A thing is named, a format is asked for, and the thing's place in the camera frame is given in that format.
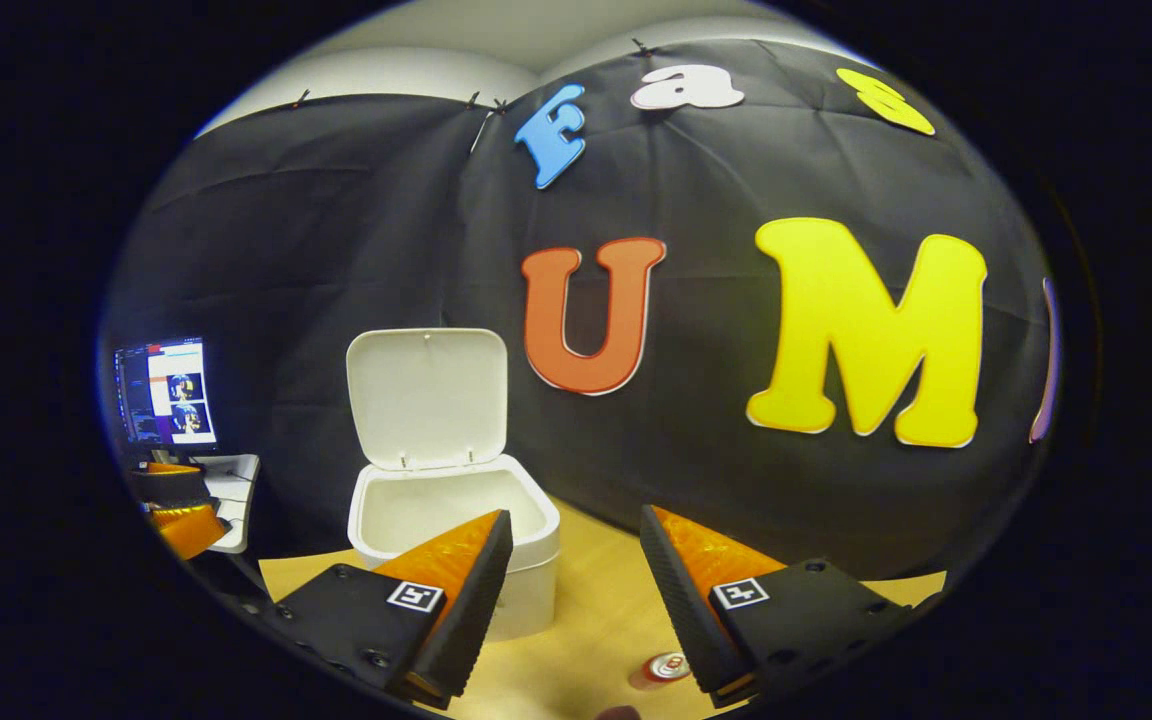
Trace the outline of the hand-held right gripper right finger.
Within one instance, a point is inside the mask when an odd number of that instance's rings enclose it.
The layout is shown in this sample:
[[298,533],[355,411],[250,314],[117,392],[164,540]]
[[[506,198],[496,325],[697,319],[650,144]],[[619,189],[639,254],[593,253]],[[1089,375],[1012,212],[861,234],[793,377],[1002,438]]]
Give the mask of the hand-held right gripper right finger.
[[827,559],[785,564],[655,505],[641,509],[639,538],[685,660],[717,708],[781,700],[914,623],[914,606]]

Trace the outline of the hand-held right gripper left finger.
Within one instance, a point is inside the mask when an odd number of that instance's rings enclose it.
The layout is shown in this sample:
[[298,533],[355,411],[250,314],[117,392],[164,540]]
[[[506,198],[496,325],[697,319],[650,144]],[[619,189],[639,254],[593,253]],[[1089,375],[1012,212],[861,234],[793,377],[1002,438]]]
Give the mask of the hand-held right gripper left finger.
[[343,679],[448,708],[480,655],[513,547],[511,516],[495,509],[374,569],[338,562],[273,602],[270,630]]

